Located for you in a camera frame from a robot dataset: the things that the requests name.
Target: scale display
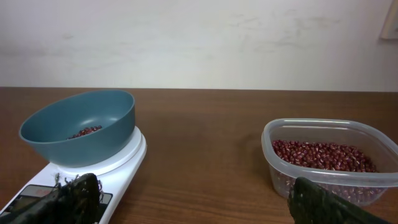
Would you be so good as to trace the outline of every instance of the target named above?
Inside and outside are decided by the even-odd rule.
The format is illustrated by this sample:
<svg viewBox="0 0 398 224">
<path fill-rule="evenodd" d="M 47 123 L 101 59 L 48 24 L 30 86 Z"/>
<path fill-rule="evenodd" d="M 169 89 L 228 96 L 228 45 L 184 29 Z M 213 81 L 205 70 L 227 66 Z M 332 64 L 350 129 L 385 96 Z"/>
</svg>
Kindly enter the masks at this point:
<svg viewBox="0 0 398 224">
<path fill-rule="evenodd" d="M 29 205 L 37 201 L 38 199 L 46 196 L 53 190 L 53 187 L 49 186 L 42 186 L 42 185 L 28 185 L 25 189 L 12 201 L 8 207 L 0 214 L 0 217 L 3 215 L 10 214 L 20 208 Z M 101 221 L 102 216 L 106 208 L 108 207 L 109 203 L 112 200 L 112 194 L 104 193 L 102 201 L 99 203 L 98 211 L 96 214 L 94 224 L 98 224 Z"/>
</svg>

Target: scale platform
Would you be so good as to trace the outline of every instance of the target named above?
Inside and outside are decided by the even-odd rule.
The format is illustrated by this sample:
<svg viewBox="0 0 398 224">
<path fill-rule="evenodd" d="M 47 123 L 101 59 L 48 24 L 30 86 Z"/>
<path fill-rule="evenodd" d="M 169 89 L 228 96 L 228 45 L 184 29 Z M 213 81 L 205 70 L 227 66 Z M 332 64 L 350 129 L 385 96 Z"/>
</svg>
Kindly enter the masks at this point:
<svg viewBox="0 0 398 224">
<path fill-rule="evenodd" d="M 70 168 L 49 163 L 18 192 L 0 211 L 0 217 L 46 196 L 55 185 L 55 175 L 60 173 L 60 183 L 65 185 L 76 175 L 94 173 L 102 182 L 104 197 L 99 205 L 95 224 L 109 222 L 116 206 L 136 174 L 147 150 L 147 143 L 139 128 L 135 127 L 131 140 L 114 156 L 86 167 Z"/>
</svg>

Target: container rim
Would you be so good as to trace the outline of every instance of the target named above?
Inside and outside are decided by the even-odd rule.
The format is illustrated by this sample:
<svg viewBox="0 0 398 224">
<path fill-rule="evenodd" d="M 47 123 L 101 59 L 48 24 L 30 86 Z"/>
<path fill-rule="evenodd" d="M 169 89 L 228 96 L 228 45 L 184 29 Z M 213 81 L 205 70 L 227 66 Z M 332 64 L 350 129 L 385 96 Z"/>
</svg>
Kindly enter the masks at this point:
<svg viewBox="0 0 398 224">
<path fill-rule="evenodd" d="M 389 137 L 376 128 L 363 123 L 338 119 L 282 118 L 269 122 L 265 126 L 261 135 L 262 151 L 270 166 L 287 176 L 293 178 L 306 177 L 314 182 L 324 184 L 349 185 L 358 187 L 398 187 L 398 172 L 366 173 L 299 167 L 285 162 L 275 154 L 272 148 L 271 139 L 269 137 L 273 128 L 289 125 L 294 126 L 298 124 L 311 126 L 321 123 L 329 123 L 331 126 L 336 126 L 337 128 L 356 128 L 362 130 L 383 142 L 398 155 L 398 146 L 394 141 L 392 141 Z"/>
<path fill-rule="evenodd" d="M 66 98 L 64 98 L 64 99 L 58 100 L 58 101 L 56 101 L 56 102 L 53 102 L 53 103 L 51 103 L 51 104 L 49 104 L 49 105 L 47 105 L 47 106 L 45 106 L 45 107 L 39 109 L 38 111 L 36 111 L 36 112 L 33 113 L 32 115 L 30 115 L 30 116 L 21 124 L 21 126 L 19 127 L 19 130 L 18 130 L 19 137 L 20 137 L 22 140 L 24 140 L 25 142 L 34 143 L 34 144 L 55 144 L 55 143 L 60 143 L 60 142 L 75 141 L 75 140 L 77 140 L 77 139 L 87 138 L 88 136 L 90 136 L 90 135 L 92 135 L 92 134 L 94 134 L 94 133 L 98 133 L 98 132 L 103 131 L 104 129 L 106 129 L 106 128 L 112 126 L 114 123 L 118 122 L 119 120 L 113 122 L 113 123 L 112 123 L 110 126 L 108 126 L 108 127 L 103 127 L 103 128 L 101 128 L 101 129 L 99 129 L 99 130 L 93 132 L 93 133 L 89 133 L 89 134 L 86 134 L 86 135 L 84 135 L 84 136 L 80 136 L 79 138 L 65 139 L 65 140 L 60 140 L 60 141 L 49 141 L 49 142 L 31 141 L 31 140 L 29 140 L 29 139 L 26 139 L 26 138 L 22 135 L 22 127 L 26 124 L 26 122 L 27 122 L 28 120 L 30 120 L 33 116 L 35 116 L 36 114 L 40 113 L 41 111 L 43 111 L 43 110 L 45 110 L 45 109 L 47 109 L 47 108 L 49 108 L 49 107 L 51 107 L 51 106 L 53 106 L 53 105 L 55 105 L 55 104 L 61 102 L 61 101 L 64 101 L 64 100 L 67 100 L 67 99 L 70 99 L 70 98 L 74 98 L 74 97 L 76 97 L 76 96 L 94 94 L 94 93 L 100 92 L 100 91 L 119 91 L 119 92 L 127 93 L 128 95 L 131 96 L 131 98 L 132 98 L 132 104 L 131 104 L 130 108 L 126 111 L 126 113 L 123 115 L 123 117 L 125 117 L 125 116 L 132 110 L 132 108 L 136 105 L 136 99 L 134 99 L 134 96 L 133 96 L 131 93 L 129 93 L 128 91 L 124 91 L 124 90 L 112 90 L 112 89 L 110 89 L 110 90 L 94 90 L 94 91 L 86 91 L 86 92 L 83 92 L 83 93 L 78 93 L 78 94 L 75 94 L 75 95 L 72 95 L 72 96 L 68 96 L 68 97 L 66 97 Z"/>
</svg>

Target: teal bowl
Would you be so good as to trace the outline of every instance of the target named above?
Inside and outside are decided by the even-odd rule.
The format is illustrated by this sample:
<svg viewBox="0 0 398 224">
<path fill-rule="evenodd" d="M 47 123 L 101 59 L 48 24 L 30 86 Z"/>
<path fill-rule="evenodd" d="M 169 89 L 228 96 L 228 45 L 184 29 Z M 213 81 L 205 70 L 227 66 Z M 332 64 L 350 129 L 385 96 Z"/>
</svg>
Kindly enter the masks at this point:
<svg viewBox="0 0 398 224">
<path fill-rule="evenodd" d="M 134 97 L 121 90 L 71 96 L 46 106 L 22 124 L 19 136 L 46 160 L 64 167 L 84 167 L 119 152 L 135 127 Z M 67 139 L 87 127 L 102 128 Z"/>
</svg>

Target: bowl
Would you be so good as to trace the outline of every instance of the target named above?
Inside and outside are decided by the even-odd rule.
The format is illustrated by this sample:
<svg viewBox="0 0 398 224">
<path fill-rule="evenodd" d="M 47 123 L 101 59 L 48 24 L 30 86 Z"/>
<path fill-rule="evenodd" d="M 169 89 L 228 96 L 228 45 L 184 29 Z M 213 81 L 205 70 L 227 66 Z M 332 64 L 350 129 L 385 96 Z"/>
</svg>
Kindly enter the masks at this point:
<svg viewBox="0 0 398 224">
<path fill-rule="evenodd" d="M 379 172 L 296 166 L 274 152 L 272 142 L 278 139 L 356 146 L 372 159 Z M 398 146 L 366 124 L 335 119 L 277 119 L 266 125 L 261 140 L 274 189 L 285 198 L 297 177 L 306 177 L 359 206 L 375 202 L 388 188 L 398 186 Z"/>
<path fill-rule="evenodd" d="M 23 122 L 19 136 L 49 162 L 84 167 L 119 152 L 135 127 L 134 97 L 121 90 L 99 90 L 60 100 Z M 86 127 L 102 128 L 67 139 Z"/>
</svg>

